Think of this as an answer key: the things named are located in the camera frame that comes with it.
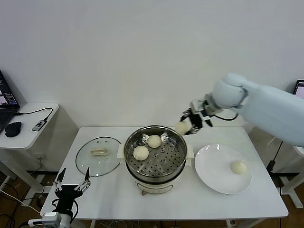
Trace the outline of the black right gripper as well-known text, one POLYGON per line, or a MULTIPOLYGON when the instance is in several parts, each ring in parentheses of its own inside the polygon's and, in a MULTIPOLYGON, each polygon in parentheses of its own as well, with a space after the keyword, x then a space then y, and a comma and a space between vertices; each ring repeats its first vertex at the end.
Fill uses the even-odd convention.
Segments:
POLYGON ((184 121, 188 117, 192 126, 185 127, 183 135, 196 134, 203 127, 202 119, 199 114, 193 114, 190 108, 182 112, 180 121, 184 121))

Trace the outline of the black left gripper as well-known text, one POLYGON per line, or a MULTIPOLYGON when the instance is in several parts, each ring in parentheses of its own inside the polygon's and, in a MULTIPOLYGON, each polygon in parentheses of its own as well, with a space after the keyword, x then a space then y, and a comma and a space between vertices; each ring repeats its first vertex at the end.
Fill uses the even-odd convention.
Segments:
POLYGON ((58 213, 68 213, 72 211, 74 200, 83 195, 83 191, 86 191, 90 185, 90 168, 86 170, 85 178, 79 185, 62 185, 66 168, 64 168, 57 176, 54 181, 55 185, 55 195, 58 197, 58 202, 56 205, 55 212, 58 213))

